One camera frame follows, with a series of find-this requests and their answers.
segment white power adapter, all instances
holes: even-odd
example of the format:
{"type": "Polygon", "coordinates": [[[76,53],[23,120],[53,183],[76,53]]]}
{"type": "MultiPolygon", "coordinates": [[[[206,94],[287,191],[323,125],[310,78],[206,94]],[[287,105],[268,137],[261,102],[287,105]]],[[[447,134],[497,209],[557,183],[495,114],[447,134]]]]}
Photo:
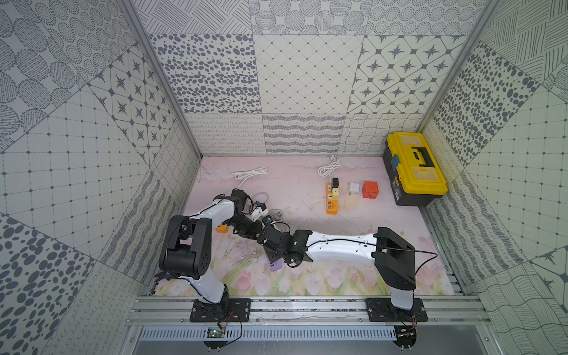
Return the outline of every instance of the white power adapter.
{"type": "Polygon", "coordinates": [[[349,195],[358,195],[359,194],[359,184],[357,182],[351,181],[349,183],[349,195]]]}

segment white cable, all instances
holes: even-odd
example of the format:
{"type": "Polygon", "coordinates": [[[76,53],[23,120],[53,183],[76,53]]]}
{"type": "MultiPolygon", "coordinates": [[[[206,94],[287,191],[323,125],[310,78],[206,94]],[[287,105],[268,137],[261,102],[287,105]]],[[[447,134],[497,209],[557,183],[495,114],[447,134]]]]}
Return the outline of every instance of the white cable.
{"type": "Polygon", "coordinates": [[[237,180],[243,180],[237,186],[237,189],[238,189],[251,176],[268,175],[268,169],[265,166],[263,166],[261,168],[256,168],[256,169],[249,170],[249,171],[246,171],[246,172],[234,172],[234,173],[231,173],[231,175],[233,175],[235,177],[235,179],[237,179],[237,180]]]}
{"type": "Polygon", "coordinates": [[[336,158],[335,155],[331,156],[331,163],[325,164],[318,169],[318,175],[321,177],[329,176],[329,181],[331,182],[331,173],[337,168],[342,168],[339,161],[341,158],[336,158]]]}

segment purple object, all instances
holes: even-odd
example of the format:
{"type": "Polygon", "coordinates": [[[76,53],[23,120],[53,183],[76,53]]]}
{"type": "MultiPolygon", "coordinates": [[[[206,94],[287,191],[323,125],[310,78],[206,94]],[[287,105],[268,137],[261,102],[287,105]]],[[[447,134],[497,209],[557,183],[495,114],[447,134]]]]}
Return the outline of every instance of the purple object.
{"type": "Polygon", "coordinates": [[[284,262],[283,262],[282,258],[278,259],[277,261],[274,261],[272,264],[268,264],[268,268],[272,272],[275,272],[277,270],[282,269],[283,266],[284,266],[284,262]]]}

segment yellow toolbox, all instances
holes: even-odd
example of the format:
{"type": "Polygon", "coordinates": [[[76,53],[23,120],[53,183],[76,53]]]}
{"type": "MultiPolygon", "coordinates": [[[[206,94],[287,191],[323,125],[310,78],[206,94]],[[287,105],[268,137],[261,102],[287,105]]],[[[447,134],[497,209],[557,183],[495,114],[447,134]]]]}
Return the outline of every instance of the yellow toolbox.
{"type": "Polygon", "coordinates": [[[447,191],[446,179],[421,133],[396,132],[387,137],[383,155],[396,204],[427,206],[447,191]]]}

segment gray polka dot pattern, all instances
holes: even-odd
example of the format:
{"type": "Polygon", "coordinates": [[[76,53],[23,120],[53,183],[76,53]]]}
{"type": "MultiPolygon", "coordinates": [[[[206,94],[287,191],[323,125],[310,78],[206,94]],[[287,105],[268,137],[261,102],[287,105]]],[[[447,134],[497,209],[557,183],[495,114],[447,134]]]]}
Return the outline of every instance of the gray polka dot pattern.
{"type": "Polygon", "coordinates": [[[0,217],[1,351],[39,354],[79,294],[94,259],[0,217]]]}
{"type": "Polygon", "coordinates": [[[532,78],[479,42],[432,119],[467,165],[537,86],[532,78]]]}
{"type": "Polygon", "coordinates": [[[254,34],[360,35],[372,0],[250,0],[254,34]]]}
{"type": "Polygon", "coordinates": [[[150,35],[185,113],[260,112],[250,35],[150,35]]]}

